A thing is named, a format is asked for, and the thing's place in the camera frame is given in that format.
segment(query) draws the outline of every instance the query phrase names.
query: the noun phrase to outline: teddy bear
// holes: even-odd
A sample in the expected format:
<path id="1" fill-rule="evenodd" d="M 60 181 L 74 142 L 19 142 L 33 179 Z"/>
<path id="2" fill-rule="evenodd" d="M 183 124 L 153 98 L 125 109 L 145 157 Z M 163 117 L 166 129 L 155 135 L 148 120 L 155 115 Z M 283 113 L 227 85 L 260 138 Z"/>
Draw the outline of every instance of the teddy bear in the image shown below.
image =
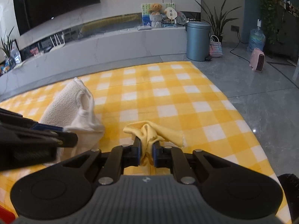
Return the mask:
<path id="1" fill-rule="evenodd" d="M 148 12 L 151 13 L 151 15 L 156 15 L 160 14 L 161 9 L 162 5 L 160 3 L 152 3 Z"/>

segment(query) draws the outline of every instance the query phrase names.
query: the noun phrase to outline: blue trash can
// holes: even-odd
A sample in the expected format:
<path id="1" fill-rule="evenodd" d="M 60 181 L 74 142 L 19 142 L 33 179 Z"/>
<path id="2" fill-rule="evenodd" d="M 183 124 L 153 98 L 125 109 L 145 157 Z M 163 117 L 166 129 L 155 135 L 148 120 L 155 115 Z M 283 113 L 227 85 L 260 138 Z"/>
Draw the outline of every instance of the blue trash can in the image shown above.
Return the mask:
<path id="1" fill-rule="evenodd" d="M 205 61 L 209 55 L 211 25 L 206 22 L 190 21 L 186 25 L 187 58 Z"/>

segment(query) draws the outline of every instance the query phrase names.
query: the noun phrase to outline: screw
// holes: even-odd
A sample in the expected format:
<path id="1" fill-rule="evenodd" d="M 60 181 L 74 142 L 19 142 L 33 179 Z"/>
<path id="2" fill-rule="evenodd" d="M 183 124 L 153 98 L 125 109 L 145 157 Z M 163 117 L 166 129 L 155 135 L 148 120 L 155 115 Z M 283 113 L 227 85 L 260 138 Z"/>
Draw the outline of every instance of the screw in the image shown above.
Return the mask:
<path id="1" fill-rule="evenodd" d="M 101 185 L 110 185 L 113 183 L 113 179 L 110 177 L 102 177 L 99 179 Z"/>
<path id="2" fill-rule="evenodd" d="M 186 176 L 181 178 L 181 182 L 183 184 L 193 184 L 195 182 L 195 179 L 193 177 Z"/>
<path id="3" fill-rule="evenodd" d="M 145 183 L 147 183 L 147 182 L 149 182 L 149 181 L 151 181 L 151 180 L 152 180 L 152 179 L 149 178 L 149 177 L 145 177 L 145 178 L 142 179 L 142 181 L 145 182 Z"/>

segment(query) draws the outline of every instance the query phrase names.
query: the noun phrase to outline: tissue box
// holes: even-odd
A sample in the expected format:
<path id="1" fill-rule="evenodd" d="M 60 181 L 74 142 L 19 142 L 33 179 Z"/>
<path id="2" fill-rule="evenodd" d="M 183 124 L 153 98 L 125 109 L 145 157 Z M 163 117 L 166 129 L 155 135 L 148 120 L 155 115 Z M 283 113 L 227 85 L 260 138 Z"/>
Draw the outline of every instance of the tissue box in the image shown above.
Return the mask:
<path id="1" fill-rule="evenodd" d="M 176 19 L 173 19 L 172 23 L 170 19 L 163 20 L 163 28 L 176 28 Z"/>

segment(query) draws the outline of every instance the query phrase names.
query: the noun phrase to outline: yellow checkered blanket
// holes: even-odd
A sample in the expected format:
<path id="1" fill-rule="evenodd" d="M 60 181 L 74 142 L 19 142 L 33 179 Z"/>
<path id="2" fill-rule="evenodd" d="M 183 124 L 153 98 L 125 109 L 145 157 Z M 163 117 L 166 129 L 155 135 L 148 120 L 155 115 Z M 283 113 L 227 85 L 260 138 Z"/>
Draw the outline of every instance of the yellow checkered blanket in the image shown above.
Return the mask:
<path id="1" fill-rule="evenodd" d="M 183 133 L 185 153 L 194 149 L 225 158 L 278 181 L 255 135 L 226 96 L 191 62 L 133 66 L 80 77 L 95 99 L 95 113 L 106 128 L 103 152 L 131 143 L 124 126 L 149 120 Z M 42 87 L 0 103 L 0 107 L 39 120 L 68 81 Z M 42 165 L 2 172 L 0 205 L 14 212 L 9 192 L 21 177 Z M 126 174 L 141 173 L 138 167 Z M 284 197 L 278 217 L 290 223 Z"/>

